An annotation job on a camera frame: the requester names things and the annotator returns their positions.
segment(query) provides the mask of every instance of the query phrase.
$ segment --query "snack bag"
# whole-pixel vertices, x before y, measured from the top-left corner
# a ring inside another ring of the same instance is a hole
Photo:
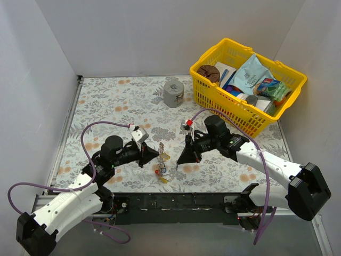
[[[247,95],[253,94],[255,85],[265,78],[274,79],[271,72],[265,68],[254,53],[237,71],[229,85],[233,85]]]

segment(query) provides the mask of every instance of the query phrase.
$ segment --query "yellow basket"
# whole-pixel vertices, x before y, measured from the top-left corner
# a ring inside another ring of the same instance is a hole
[[[221,89],[218,83],[211,83],[207,78],[199,75],[197,70],[202,65],[214,66],[218,61],[238,69],[254,53],[251,47],[243,46],[225,38],[206,51],[197,63],[190,68],[196,103],[205,108],[222,111],[253,138],[270,123],[276,122],[283,112],[294,103],[302,86],[307,81],[307,77],[278,60],[272,61],[256,53],[262,65],[268,68],[277,80],[285,82],[291,88],[286,102],[276,107],[274,116],[270,116]]]

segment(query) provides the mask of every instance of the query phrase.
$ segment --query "brown package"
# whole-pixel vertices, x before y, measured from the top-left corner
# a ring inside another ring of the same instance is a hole
[[[212,83],[219,82],[220,80],[220,73],[219,70],[211,65],[203,65],[201,66],[197,73],[203,77],[206,77]]]

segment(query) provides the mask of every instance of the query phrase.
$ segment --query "cable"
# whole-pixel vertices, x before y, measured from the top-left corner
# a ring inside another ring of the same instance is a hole
[[[191,121],[194,121],[194,119],[201,113],[207,110],[211,110],[214,112],[217,112],[219,114],[221,114],[222,116],[224,116],[235,128],[237,128],[238,131],[240,131],[245,137],[247,137],[256,147],[257,150],[261,150],[261,148],[259,147],[258,143],[251,137],[249,136],[246,132],[244,132],[240,127],[238,127],[237,124],[234,123],[234,121],[232,121],[231,118],[229,118],[225,113],[221,112],[220,110],[214,109],[214,108],[204,108],[200,111],[198,111],[191,119]],[[269,204],[269,196],[270,196],[270,176],[269,176],[269,171],[267,169],[267,165],[266,165],[266,161],[263,155],[263,152],[259,153],[259,156],[261,157],[263,166],[264,166],[264,173],[265,173],[265,177],[266,177],[266,193],[265,193],[265,202],[264,202],[264,211],[262,213],[262,217],[261,217],[261,222],[259,223],[259,228],[258,228],[258,232],[256,234],[255,240],[254,240],[254,245],[257,244],[257,242],[259,241],[259,239],[261,238],[262,234],[264,233],[265,229],[268,227],[268,225],[270,224],[270,222],[273,219],[273,216],[275,215],[276,212],[276,207],[273,208],[273,211],[271,213],[271,216],[269,218],[269,220],[267,221],[266,224],[263,225],[264,220],[265,220],[265,215],[266,215],[266,209],[268,207]]]
[[[96,168],[95,168],[95,165],[94,165],[94,162],[92,161],[90,155],[88,154],[88,152],[86,151],[86,148],[85,148],[85,145],[84,145],[84,134],[86,132],[87,129],[89,129],[91,126],[95,125],[95,124],[112,124],[112,125],[116,125],[116,126],[120,126],[120,127],[126,127],[126,128],[129,128],[129,125],[125,125],[125,124],[117,124],[117,123],[113,123],[113,122],[108,122],[108,121],[98,121],[98,122],[94,122],[94,123],[91,123],[89,124],[87,127],[84,128],[84,130],[82,131],[82,134],[80,135],[80,143],[82,144],[82,148],[84,150],[84,153],[87,157],[87,159],[89,159],[89,162],[91,164],[91,167],[92,167],[92,170],[93,170],[93,176],[91,178],[91,180],[81,186],[81,187],[78,187],[78,188],[75,188],[73,189],[73,191],[78,191],[78,190],[81,190],[83,188],[86,188],[87,186],[89,186],[96,178]],[[70,189],[63,189],[63,188],[54,188],[54,187],[49,187],[49,186],[44,186],[44,185],[39,185],[39,184],[35,184],[35,183],[30,183],[30,182],[19,182],[19,183],[16,183],[14,185],[12,185],[8,192],[7,192],[7,198],[10,202],[10,205],[12,206],[12,208],[18,212],[19,214],[22,214],[22,212],[13,204],[13,200],[12,200],[12,197],[11,197],[11,191],[13,190],[13,188],[17,187],[17,186],[22,186],[22,185],[25,185],[25,186],[31,186],[31,187],[36,187],[36,188],[43,188],[43,189],[50,189],[50,190],[53,190],[53,191],[58,191],[58,192],[70,192],[71,190]]]
[[[91,223],[91,224],[96,224],[96,225],[100,225],[100,226],[104,226],[104,227],[108,227],[108,228],[112,228],[112,229],[116,229],[116,230],[119,230],[121,232],[123,232],[124,234],[127,235],[128,239],[126,241],[122,241],[120,239],[117,239],[111,235],[109,235],[108,233],[104,232],[104,231],[101,231],[101,230],[97,230],[95,229],[96,231],[98,231],[100,234],[103,234],[104,236],[106,237],[109,237],[110,239],[114,240],[115,242],[119,243],[119,244],[127,244],[129,243],[129,241],[132,239],[130,237],[130,234],[128,231],[122,229],[122,228],[119,228],[119,227],[115,227],[115,226],[112,226],[112,225],[108,225],[108,224],[105,224],[105,223],[102,223],[102,222],[96,222],[96,221],[92,221],[92,220],[83,220],[84,222],[87,222],[87,223]]]

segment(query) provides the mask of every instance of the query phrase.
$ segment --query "floral pattern surface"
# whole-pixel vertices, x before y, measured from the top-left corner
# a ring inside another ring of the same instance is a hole
[[[169,108],[163,102],[163,86],[170,79],[178,79],[185,85],[184,102],[178,108]],[[265,183],[264,174],[227,159],[216,150],[204,153],[199,164],[184,164],[176,169],[175,161],[185,139],[180,130],[181,120],[191,118],[201,108],[194,102],[190,76],[84,79],[54,186],[67,187],[88,163],[80,145],[80,134],[85,126],[96,121],[143,127],[149,134],[148,146],[158,150],[162,142],[170,155],[165,163],[167,184],[156,177],[157,159],[153,159],[144,168],[134,162],[118,166],[115,176],[105,185],[112,192],[240,192],[252,182]],[[212,115],[209,111],[201,113],[194,122],[195,129],[206,131],[204,119],[209,115]],[[237,132],[230,124],[226,125],[231,132]],[[94,125],[84,138],[89,154],[100,150],[110,135],[119,135],[124,143],[131,139],[127,128]],[[277,123],[269,125],[256,141],[268,152],[288,159]],[[279,184],[271,180],[271,185]]]

